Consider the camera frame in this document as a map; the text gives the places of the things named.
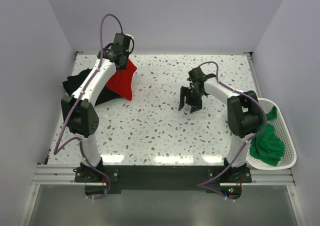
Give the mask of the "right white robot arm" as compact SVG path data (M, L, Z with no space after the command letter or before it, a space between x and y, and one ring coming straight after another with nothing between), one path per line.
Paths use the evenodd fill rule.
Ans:
M213 73L205 74L200 67L188 73L189 86L180 89L179 110L185 104L194 113L203 108L202 97L213 96L227 107L227 125L231 131L231 145L224 159L223 177L235 182L246 164L248 143L264 123L264 111L254 91L241 91L221 82Z

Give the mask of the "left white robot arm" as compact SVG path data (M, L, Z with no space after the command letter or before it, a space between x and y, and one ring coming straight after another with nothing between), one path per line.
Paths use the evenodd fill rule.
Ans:
M100 119L95 111L95 104L112 76L127 68L134 46L131 35L117 33L113 42L99 52L94 67L79 88L72 95L65 95L61 99L63 126L54 154L72 140L78 140L81 163L88 167L86 176L92 182L100 181L104 175L104 170L98 166L102 158L96 142L95 132Z

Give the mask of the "red t shirt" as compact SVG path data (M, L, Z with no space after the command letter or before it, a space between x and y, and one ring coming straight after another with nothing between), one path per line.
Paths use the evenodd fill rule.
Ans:
M128 59L126 69L117 70L105 85L107 88L107 101L116 98L125 98L129 101L132 100L132 80L136 70L137 67L130 59Z

